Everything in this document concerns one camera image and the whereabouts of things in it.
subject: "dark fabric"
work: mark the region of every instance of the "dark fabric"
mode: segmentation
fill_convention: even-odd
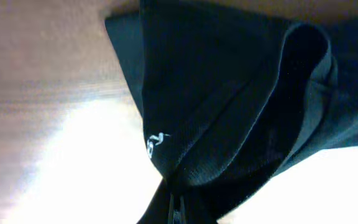
[[[319,150],[358,146],[358,20],[323,29],[200,2],[140,4],[106,19],[164,178],[139,223],[214,223]]]

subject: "folded cloth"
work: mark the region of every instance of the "folded cloth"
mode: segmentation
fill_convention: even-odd
[[[139,223],[216,223],[319,150],[358,146],[355,23],[175,0],[107,18],[163,176]]]

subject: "wooden surface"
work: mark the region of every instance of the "wooden surface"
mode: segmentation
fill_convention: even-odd
[[[228,4],[315,16],[258,2]],[[0,223],[134,223],[144,212],[160,176],[103,24],[136,4],[0,0]]]

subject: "white logo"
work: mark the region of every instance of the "white logo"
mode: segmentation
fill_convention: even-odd
[[[154,148],[153,141],[157,141],[157,143],[155,143],[155,145],[158,146],[159,144],[161,144],[164,141],[164,136],[169,136],[169,134],[159,133],[158,136],[151,135],[149,137],[149,139],[147,140],[147,154],[149,155],[150,159],[153,156],[153,148]]]

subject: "black cloth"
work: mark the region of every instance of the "black cloth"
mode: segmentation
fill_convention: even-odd
[[[319,150],[358,146],[358,19],[143,0],[106,29],[163,176],[139,223],[216,223]]]

